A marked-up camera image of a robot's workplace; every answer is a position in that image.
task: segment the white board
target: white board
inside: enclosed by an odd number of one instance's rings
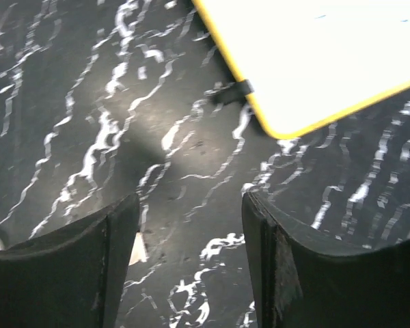
[[[410,87],[410,0],[193,2],[277,139]]]

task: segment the marble countertop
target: marble countertop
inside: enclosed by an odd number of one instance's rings
[[[248,106],[207,101],[228,81],[188,1],[0,0],[5,242],[136,191],[149,258],[130,267],[117,327],[252,328],[248,188],[362,247],[407,236],[410,90],[275,141]],[[306,87],[277,110],[309,111]]]

